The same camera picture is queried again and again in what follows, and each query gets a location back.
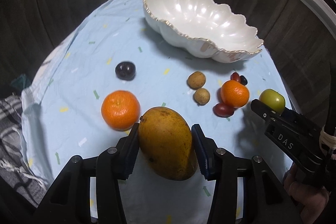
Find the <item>scalloped bowl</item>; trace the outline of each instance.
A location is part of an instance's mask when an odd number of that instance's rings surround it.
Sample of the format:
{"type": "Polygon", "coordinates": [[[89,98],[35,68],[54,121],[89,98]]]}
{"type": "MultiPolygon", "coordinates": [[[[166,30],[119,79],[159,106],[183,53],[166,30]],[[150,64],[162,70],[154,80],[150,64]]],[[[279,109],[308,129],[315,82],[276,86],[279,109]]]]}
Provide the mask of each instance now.
{"type": "Polygon", "coordinates": [[[245,16],[213,0],[143,0],[143,9],[147,23],[164,40],[199,58],[247,60],[261,52],[264,43],[245,16]]]}

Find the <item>light blue tablecloth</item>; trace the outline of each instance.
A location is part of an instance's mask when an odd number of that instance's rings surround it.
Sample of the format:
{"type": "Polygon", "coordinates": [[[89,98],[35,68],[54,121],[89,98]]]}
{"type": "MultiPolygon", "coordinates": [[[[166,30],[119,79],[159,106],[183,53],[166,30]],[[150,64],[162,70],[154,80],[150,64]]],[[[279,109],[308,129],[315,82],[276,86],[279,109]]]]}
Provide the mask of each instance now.
{"type": "MultiPolygon", "coordinates": [[[[250,100],[267,88],[274,89],[290,103],[269,53],[263,47],[255,58],[222,64],[198,59],[163,41],[144,19],[142,0],[109,0],[92,12],[77,28],[68,45],[58,51],[40,80],[22,93],[22,153],[31,171],[47,186],[73,155],[98,156],[115,146],[128,132],[107,126],[100,114],[101,104],[115,90],[129,90],[139,100],[141,113],[165,104],[179,112],[191,127],[199,123],[207,137],[239,157],[261,155],[276,176],[282,178],[291,160],[265,135],[264,123],[250,107],[220,118],[212,108],[217,91],[236,70],[248,80],[250,100]],[[136,65],[136,77],[121,81],[115,66],[121,61],[136,65]],[[188,76],[202,71],[210,102],[198,106],[188,76]]],[[[176,182],[156,175],[141,152],[126,184],[120,184],[128,223],[206,223],[214,182],[199,171],[189,180],[176,182]]],[[[242,184],[239,182],[237,216],[242,214],[242,184]]],[[[92,216],[95,180],[91,183],[92,216]]]]}

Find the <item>green apple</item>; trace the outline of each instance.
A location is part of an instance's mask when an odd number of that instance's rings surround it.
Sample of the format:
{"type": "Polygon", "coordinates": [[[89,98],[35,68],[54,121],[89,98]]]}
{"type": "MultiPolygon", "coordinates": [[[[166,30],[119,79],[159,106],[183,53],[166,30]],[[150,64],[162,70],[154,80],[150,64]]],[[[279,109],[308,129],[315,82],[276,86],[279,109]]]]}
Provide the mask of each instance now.
{"type": "Polygon", "coordinates": [[[279,114],[282,114],[282,112],[285,110],[285,98],[275,90],[264,90],[260,94],[259,100],[279,114]]]}

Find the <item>mandarin orange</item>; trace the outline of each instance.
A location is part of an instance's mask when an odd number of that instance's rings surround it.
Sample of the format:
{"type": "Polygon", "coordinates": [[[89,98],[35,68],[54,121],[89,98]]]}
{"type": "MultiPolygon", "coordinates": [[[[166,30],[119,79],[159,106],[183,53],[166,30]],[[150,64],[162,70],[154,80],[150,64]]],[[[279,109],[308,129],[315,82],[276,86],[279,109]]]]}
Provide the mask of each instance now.
{"type": "Polygon", "coordinates": [[[129,91],[116,90],[103,101],[101,115],[105,122],[115,130],[127,130],[138,121],[140,104],[129,91]]]}
{"type": "Polygon", "coordinates": [[[239,108],[246,105],[250,98],[250,92],[246,86],[235,80],[229,80],[222,85],[220,96],[226,105],[239,108]]]}

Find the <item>wooden floor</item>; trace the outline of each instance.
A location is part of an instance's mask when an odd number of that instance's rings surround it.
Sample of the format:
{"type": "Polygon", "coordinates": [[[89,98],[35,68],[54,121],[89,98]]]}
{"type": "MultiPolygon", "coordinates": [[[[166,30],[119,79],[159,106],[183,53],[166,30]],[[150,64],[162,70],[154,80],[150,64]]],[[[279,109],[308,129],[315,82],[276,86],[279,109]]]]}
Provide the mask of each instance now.
{"type": "MultiPolygon", "coordinates": [[[[107,0],[0,0],[0,84],[31,79],[50,51],[107,0]]],[[[258,28],[302,112],[323,125],[328,108],[332,35],[300,0],[214,0],[258,28]]]]}

